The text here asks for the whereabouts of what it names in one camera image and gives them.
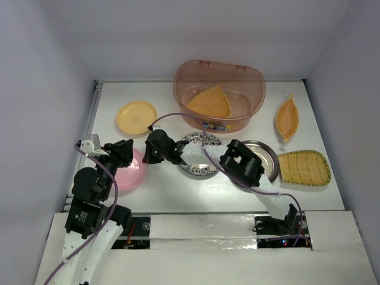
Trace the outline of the round pink plastic plate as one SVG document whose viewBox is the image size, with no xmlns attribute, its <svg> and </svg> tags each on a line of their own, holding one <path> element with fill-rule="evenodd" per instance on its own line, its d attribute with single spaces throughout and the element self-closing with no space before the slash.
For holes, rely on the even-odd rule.
<svg viewBox="0 0 380 285">
<path fill-rule="evenodd" d="M 147 165 L 143 163 L 143 154 L 133 148 L 133 160 L 130 166 L 119 168 L 116 172 L 119 195 L 137 189 L 147 174 Z"/>
</svg>

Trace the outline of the blue floral ceramic plate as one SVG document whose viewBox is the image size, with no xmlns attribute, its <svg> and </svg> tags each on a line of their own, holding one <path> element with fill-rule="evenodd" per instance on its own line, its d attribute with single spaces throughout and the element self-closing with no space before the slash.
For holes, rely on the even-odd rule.
<svg viewBox="0 0 380 285">
<path fill-rule="evenodd" d="M 202 144 L 202 132 L 193 132 L 186 135 L 182 140 L 187 140 L 190 143 L 195 143 L 196 145 Z M 215 135 L 206 133 L 204 139 L 205 145 L 222 145 L 222 142 Z M 193 163 L 188 165 L 181 164 L 180 167 L 188 174 L 193 176 L 210 176 L 218 172 L 217 168 L 210 163 L 207 159 L 207 163 Z"/>
</svg>

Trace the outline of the triangular woven bamboo plate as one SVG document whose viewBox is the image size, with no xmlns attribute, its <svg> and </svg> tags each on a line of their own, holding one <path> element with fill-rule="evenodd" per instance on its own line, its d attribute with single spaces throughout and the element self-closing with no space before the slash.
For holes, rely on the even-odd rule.
<svg viewBox="0 0 380 285">
<path fill-rule="evenodd" d="M 232 113 L 230 103 L 219 85 L 196 95 L 186 106 L 193 112 L 215 118 L 228 118 Z"/>
</svg>

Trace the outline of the dark rimmed beige plate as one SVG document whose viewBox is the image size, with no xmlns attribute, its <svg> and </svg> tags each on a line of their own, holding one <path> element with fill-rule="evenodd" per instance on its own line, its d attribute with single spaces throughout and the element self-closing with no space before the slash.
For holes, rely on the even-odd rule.
<svg viewBox="0 0 380 285">
<path fill-rule="evenodd" d="M 261 159 L 265 174 L 270 182 L 274 182 L 280 174 L 280 163 L 274 150 L 260 141 L 246 140 L 242 143 Z"/>
</svg>

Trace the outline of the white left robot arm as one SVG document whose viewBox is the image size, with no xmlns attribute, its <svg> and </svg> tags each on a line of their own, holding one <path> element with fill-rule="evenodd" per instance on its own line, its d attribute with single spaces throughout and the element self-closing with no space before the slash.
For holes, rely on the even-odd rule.
<svg viewBox="0 0 380 285">
<path fill-rule="evenodd" d="M 93 284 L 112 245 L 132 226 L 129 208 L 116 201 L 107 207 L 104 201 L 112 191 L 118 198 L 116 172 L 131 165 L 133 141 L 101 145 L 94 134 L 79 140 L 74 148 L 96 165 L 74 176 L 61 261 L 45 284 Z"/>
</svg>

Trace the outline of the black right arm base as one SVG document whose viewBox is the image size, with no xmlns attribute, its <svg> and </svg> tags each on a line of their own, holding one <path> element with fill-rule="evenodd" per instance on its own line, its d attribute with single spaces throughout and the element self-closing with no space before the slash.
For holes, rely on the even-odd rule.
<svg viewBox="0 0 380 285">
<path fill-rule="evenodd" d="M 305 213 L 298 214 L 290 205 L 284 220 L 271 216 L 256 216 L 252 231 L 257 236 L 257 248 L 312 248 Z"/>
</svg>

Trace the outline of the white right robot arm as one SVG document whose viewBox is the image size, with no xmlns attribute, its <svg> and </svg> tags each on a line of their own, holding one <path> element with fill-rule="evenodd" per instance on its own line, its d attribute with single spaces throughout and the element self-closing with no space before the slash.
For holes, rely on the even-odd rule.
<svg viewBox="0 0 380 285">
<path fill-rule="evenodd" d="M 265 174 L 262 160 L 239 140 L 228 144 L 206 145 L 207 133 L 199 144 L 188 140 L 174 141 L 156 128 L 145 141 L 145 164 L 167 160 L 175 165 L 211 164 L 241 188 L 253 193 L 266 207 L 274 228 L 286 233 L 295 226 L 296 207 L 275 190 Z"/>
</svg>

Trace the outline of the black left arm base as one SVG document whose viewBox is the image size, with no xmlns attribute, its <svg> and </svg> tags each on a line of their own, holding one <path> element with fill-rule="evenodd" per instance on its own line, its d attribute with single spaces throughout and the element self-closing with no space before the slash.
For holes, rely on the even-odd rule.
<svg viewBox="0 0 380 285">
<path fill-rule="evenodd" d="M 117 238 L 112 249 L 149 249 L 150 227 L 150 216 L 133 217 L 130 229 Z"/>
</svg>

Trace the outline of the translucent brown plastic bin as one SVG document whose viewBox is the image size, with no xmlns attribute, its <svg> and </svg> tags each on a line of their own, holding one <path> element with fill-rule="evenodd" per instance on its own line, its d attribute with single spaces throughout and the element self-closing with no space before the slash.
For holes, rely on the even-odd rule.
<svg viewBox="0 0 380 285">
<path fill-rule="evenodd" d="M 243 129 L 265 99 L 264 76 L 255 68 L 193 60 L 176 71 L 173 95 L 182 113 L 194 116 L 209 132 Z"/>
</svg>

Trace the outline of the round yellow plastic plate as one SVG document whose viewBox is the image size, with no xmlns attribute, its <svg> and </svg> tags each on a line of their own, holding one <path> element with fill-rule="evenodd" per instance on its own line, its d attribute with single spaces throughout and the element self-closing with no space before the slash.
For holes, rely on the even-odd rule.
<svg viewBox="0 0 380 285">
<path fill-rule="evenodd" d="M 155 107 L 145 101 L 127 103 L 116 115 L 116 126 L 128 135 L 140 135 L 157 119 Z"/>
</svg>

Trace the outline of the white foam board front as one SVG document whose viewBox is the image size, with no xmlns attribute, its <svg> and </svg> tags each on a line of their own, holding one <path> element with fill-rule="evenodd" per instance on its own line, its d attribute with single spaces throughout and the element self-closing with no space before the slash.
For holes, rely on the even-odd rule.
<svg viewBox="0 0 380 285">
<path fill-rule="evenodd" d="M 356 222 L 349 211 L 308 211 L 307 248 L 260 248 L 253 214 L 153 215 L 149 249 L 112 249 L 104 243 L 68 255 L 82 244 L 56 214 L 37 284 L 376 284 Z"/>
</svg>

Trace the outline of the leaf shaped yellow dish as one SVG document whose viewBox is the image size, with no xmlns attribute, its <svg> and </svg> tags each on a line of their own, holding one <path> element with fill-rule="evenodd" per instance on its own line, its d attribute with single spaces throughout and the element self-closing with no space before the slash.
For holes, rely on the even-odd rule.
<svg viewBox="0 0 380 285">
<path fill-rule="evenodd" d="M 299 126 L 299 112 L 295 105 L 294 96 L 294 94 L 289 95 L 288 100 L 280 106 L 275 117 L 277 130 L 285 143 L 290 141 Z"/>
</svg>

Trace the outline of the rectangular woven bamboo tray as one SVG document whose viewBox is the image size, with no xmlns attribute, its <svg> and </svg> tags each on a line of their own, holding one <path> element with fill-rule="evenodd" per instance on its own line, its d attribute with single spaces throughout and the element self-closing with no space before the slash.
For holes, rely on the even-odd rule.
<svg viewBox="0 0 380 285">
<path fill-rule="evenodd" d="M 279 154 L 281 180 L 302 186 L 325 186 L 331 181 L 331 170 L 325 156 L 315 150 Z"/>
</svg>

